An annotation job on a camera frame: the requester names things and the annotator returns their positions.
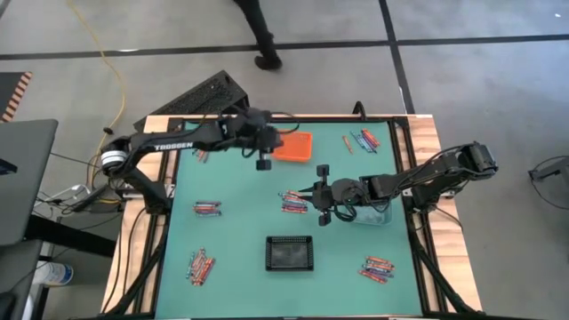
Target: green table surface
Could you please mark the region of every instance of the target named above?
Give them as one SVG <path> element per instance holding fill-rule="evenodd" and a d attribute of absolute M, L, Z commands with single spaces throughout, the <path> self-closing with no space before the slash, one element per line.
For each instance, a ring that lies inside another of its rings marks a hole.
<path fill-rule="evenodd" d="M 290 128 L 290 124 L 275 124 Z M 349 131 L 366 127 L 381 142 L 378 154 L 361 149 Z M 387 226 L 347 223 L 333 216 L 318 226 L 318 213 L 281 212 L 278 192 L 311 187 L 316 167 L 330 165 L 329 181 L 395 173 L 386 123 L 303 123 L 312 132 L 312 158 L 305 164 L 273 161 L 268 172 L 255 170 L 255 157 L 240 149 L 211 153 L 199 163 L 182 151 L 168 233 L 156 318 L 419 315 L 417 290 L 405 216 L 399 198 Z M 354 155 L 341 138 L 349 137 Z M 197 200 L 221 201 L 222 216 L 199 218 Z M 314 271 L 265 270 L 267 236 L 312 236 Z M 186 279 L 189 257 L 201 246 L 216 259 L 203 286 Z M 357 271 L 372 255 L 390 260 L 395 277 L 378 284 Z"/>

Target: wooden table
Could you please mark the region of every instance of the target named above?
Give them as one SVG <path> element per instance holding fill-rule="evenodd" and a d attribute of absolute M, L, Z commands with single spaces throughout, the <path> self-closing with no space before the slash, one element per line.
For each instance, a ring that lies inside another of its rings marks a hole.
<path fill-rule="evenodd" d="M 354 117 L 358 118 L 360 115 L 296 115 L 301 117 Z M 393 115 L 368 115 L 368 116 L 393 116 Z M 197 119 L 202 116 L 149 116 L 146 121 L 144 132 L 165 132 L 168 128 L 168 123 L 170 118 L 187 118 L 187 119 Z M 413 140 L 414 154 L 416 157 L 417 164 L 424 163 L 427 159 L 433 156 L 436 152 L 440 151 L 441 146 L 437 136 L 437 129 L 435 127 L 435 121 L 431 115 L 413 115 L 407 116 L 411 131 L 411 136 Z M 404 168 L 409 168 L 409 159 L 405 150 L 405 141 L 403 140 L 403 132 L 398 129 L 397 136 L 399 139 L 399 146 L 401 148 L 402 159 L 404 163 Z M 168 164 L 166 166 L 166 183 L 169 183 L 172 178 L 172 173 L 174 172 L 175 164 L 175 151 L 170 152 L 168 157 Z M 160 164 L 162 162 L 163 153 L 149 154 L 143 157 L 138 165 L 138 168 L 144 172 L 152 180 L 157 180 Z M 143 214 L 132 233 L 132 245 L 130 253 L 130 263 L 128 270 L 124 270 L 126 267 L 126 252 L 128 248 L 128 235 L 132 230 L 132 224 L 139 213 L 139 211 L 144 206 L 142 200 L 131 200 L 126 205 L 124 210 L 123 224 L 121 228 L 122 240 L 117 242 L 116 253 L 118 252 L 118 246 L 121 245 L 121 259 L 119 261 L 118 255 L 115 254 L 113 263 L 111 265 L 111 270 L 108 274 L 107 290 L 105 291 L 105 297 L 103 300 L 103 305 L 107 302 L 109 295 L 112 292 L 117 267 L 120 264 L 120 272 L 118 273 L 118 282 L 116 284 L 115 293 L 111 297 L 110 303 L 108 304 L 108 309 L 114 307 L 118 300 L 121 298 L 123 290 L 127 290 L 130 287 L 134 278 L 139 274 L 140 265 L 142 262 L 143 251 L 145 247 L 145 242 L 148 233 L 150 217 L 147 214 Z M 438 207 L 451 213 L 454 217 L 458 218 L 456 212 L 456 206 L 453 200 L 441 199 Z M 421 223 L 416 218 L 416 224 L 419 226 Z M 470 268 L 469 254 L 464 243 L 464 238 L 462 236 L 461 228 L 456 225 L 455 222 L 449 220 L 444 215 L 437 212 L 432 212 L 429 215 L 429 223 L 432 230 L 433 241 L 435 244 L 435 249 L 437 252 L 437 261 L 439 269 L 445 275 L 448 282 L 453 286 L 454 290 L 460 294 L 460 296 L 474 309 L 481 309 L 480 300 L 478 298 L 477 287 L 474 281 L 474 276 L 472 275 L 472 270 Z M 159 226 L 164 224 L 164 217 L 160 217 L 157 223 L 158 227 L 156 230 L 155 243 L 157 244 L 162 228 Z M 425 283 L 427 286 L 427 292 L 429 296 L 429 305 L 431 310 L 437 311 L 437 296 L 435 294 L 435 287 L 432 278 L 423 267 L 423 274 L 425 276 Z M 126 288 L 124 288 L 124 277 L 126 276 Z M 156 281 L 156 268 L 148 277 L 146 287 L 144 290 L 144 297 L 142 300 L 141 311 L 149 312 L 152 293 L 154 291 L 154 284 Z"/>

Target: gray floor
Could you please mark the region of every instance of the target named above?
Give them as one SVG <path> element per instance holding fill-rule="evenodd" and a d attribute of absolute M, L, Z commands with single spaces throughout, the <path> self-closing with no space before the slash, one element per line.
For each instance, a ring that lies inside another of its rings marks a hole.
<path fill-rule="evenodd" d="M 261 2 L 278 43 L 386 38 L 375 0 Z M 77 7 L 108 49 L 254 42 L 230 0 L 78 0 Z M 401 39 L 569 32 L 569 5 L 561 0 L 389 0 L 389 8 Z M 92 50 L 64 1 L 12 0 L 0 19 L 0 53 Z M 566 319 L 569 212 L 540 200 L 526 172 L 545 158 L 569 153 L 569 42 L 400 50 L 416 111 L 435 115 L 443 145 L 479 140 L 501 165 L 494 178 L 471 183 L 457 198 L 485 311 Z M 127 90 L 117 131 L 131 132 L 135 120 L 221 69 L 261 108 L 344 113 L 361 100 L 370 113 L 405 112 L 387 47 L 280 54 L 284 68 L 278 73 L 256 69 L 255 52 L 112 59 Z M 92 155 L 120 102 L 113 75 L 99 59 L 0 61 L 0 71 L 34 73 L 16 120 L 56 118 L 54 150 L 84 160 Z M 43 190 L 52 193 L 83 180 L 81 164 L 52 158 Z M 552 201 L 569 206 L 568 187 L 560 181 L 539 187 Z M 66 223 L 82 227 L 107 217 L 77 216 Z M 118 221 L 94 232 L 112 237 L 117 228 Z M 52 290 L 44 317 L 92 316 L 110 261 L 78 252 L 59 260 L 76 267 L 77 279 Z"/>

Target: orange lid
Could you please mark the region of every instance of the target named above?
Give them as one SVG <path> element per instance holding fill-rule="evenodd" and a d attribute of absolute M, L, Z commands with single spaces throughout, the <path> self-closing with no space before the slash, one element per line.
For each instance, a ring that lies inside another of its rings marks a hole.
<path fill-rule="evenodd" d="M 281 134 L 283 146 L 276 148 L 273 157 L 276 160 L 307 162 L 312 156 L 312 133 L 292 132 Z"/>

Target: person's leg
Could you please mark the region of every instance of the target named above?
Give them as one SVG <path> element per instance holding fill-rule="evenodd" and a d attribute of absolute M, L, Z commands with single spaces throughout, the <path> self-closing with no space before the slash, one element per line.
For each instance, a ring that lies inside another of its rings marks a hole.
<path fill-rule="evenodd" d="M 260 54 L 262 57 L 255 57 L 255 64 L 263 70 L 278 69 L 283 66 L 283 62 L 278 58 L 273 43 L 273 35 L 268 32 L 267 23 L 260 10 L 259 0 L 234 0 L 241 8 L 251 31 L 257 39 Z"/>

